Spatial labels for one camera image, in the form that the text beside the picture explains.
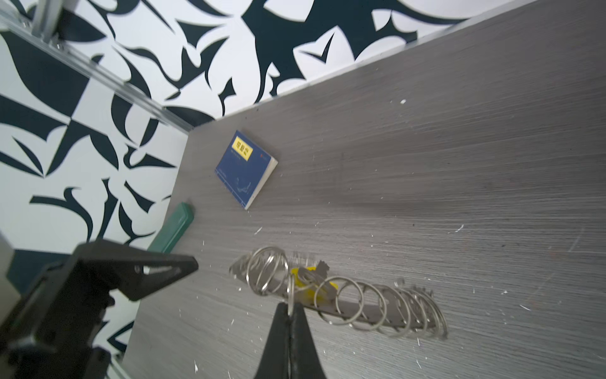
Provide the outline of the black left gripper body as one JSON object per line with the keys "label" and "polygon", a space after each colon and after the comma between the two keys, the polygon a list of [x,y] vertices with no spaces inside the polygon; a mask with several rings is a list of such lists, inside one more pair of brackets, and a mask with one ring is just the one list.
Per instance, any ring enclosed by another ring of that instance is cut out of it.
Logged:
{"label": "black left gripper body", "polygon": [[114,301],[84,267],[49,267],[1,326],[3,378],[104,378],[110,353],[92,343]]}

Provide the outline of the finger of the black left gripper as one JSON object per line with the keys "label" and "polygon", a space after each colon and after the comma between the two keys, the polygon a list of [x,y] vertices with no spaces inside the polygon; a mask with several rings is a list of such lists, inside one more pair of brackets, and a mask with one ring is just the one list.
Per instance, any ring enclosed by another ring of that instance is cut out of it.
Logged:
{"label": "finger of the black left gripper", "polygon": [[94,283],[109,291],[118,290],[131,301],[141,300],[199,269],[192,256],[149,252],[103,239],[78,246],[74,255]]}

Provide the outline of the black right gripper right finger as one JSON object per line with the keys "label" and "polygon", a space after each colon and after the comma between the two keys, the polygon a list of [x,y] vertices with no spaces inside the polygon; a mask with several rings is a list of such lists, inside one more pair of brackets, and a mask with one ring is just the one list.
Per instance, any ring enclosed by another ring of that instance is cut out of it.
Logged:
{"label": "black right gripper right finger", "polygon": [[305,308],[300,303],[295,303],[290,317],[290,378],[327,378],[317,354]]}

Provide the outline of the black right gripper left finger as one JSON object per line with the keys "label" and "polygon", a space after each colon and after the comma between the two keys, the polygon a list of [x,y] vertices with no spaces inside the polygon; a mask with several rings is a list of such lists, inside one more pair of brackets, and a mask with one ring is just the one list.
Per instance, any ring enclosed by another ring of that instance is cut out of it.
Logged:
{"label": "black right gripper left finger", "polygon": [[286,303],[279,303],[272,319],[255,379],[287,379],[289,374],[290,318]]}

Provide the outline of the yellow key tag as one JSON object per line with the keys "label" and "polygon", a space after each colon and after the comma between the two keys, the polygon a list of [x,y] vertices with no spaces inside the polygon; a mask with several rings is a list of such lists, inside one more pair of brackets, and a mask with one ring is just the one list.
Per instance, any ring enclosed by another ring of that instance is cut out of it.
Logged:
{"label": "yellow key tag", "polygon": [[294,298],[302,303],[319,304],[330,303],[336,300],[338,286],[334,282],[323,282],[328,279],[330,268],[320,262],[314,267],[292,268],[290,271],[294,278]]}

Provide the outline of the green flat case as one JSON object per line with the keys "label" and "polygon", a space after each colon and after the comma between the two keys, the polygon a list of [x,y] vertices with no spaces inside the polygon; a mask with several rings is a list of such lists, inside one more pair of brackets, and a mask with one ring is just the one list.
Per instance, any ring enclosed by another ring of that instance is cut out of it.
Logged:
{"label": "green flat case", "polygon": [[168,216],[167,220],[156,234],[156,237],[148,247],[148,251],[160,254],[170,254],[192,224],[193,220],[193,207],[185,202],[179,204],[175,211]]}

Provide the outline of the blue book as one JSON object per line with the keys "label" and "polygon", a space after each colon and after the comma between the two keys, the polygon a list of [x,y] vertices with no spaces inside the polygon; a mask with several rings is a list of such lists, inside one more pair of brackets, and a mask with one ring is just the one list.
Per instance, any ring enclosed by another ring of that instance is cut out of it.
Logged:
{"label": "blue book", "polygon": [[270,153],[237,130],[215,173],[248,210],[278,164]]}

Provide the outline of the aluminium frame post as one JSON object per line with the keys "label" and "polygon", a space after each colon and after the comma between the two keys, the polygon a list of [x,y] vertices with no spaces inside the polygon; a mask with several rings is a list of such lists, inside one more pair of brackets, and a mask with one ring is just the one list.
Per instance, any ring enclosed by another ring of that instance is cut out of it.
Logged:
{"label": "aluminium frame post", "polygon": [[16,6],[8,1],[1,2],[1,26],[40,49],[50,57],[69,66],[88,78],[94,78],[105,87],[111,89],[124,100],[135,104],[155,116],[162,123],[179,129],[184,134],[193,130],[193,126],[179,118],[165,107],[150,99],[142,91],[131,84],[121,81],[116,75],[82,53],[69,47],[58,36],[58,22],[65,9],[63,1],[39,1],[32,19],[22,15]]}

